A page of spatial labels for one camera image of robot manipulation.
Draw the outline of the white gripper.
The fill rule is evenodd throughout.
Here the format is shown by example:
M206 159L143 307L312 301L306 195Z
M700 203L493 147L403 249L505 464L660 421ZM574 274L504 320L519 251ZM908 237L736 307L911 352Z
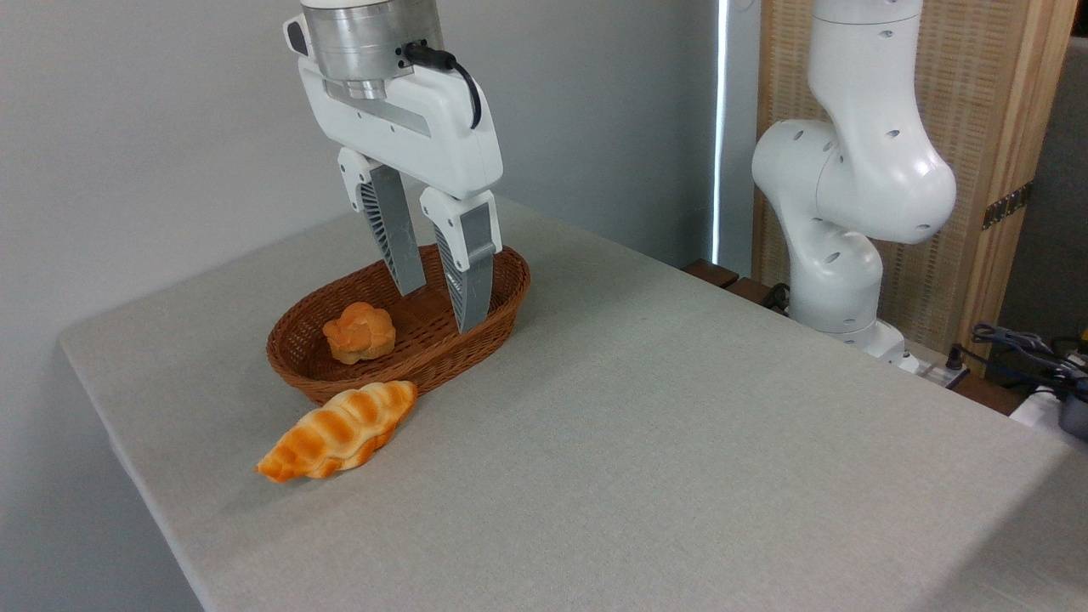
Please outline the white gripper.
M421 207L438 241L458 331L482 325L502 250L489 188L504 167L487 102L475 117L462 75L405 57L409 42L443 48L438 13L302 12L284 35L316 121L343 145L337 163L350 205L364 215L400 294L425 286L401 172L431 186Z

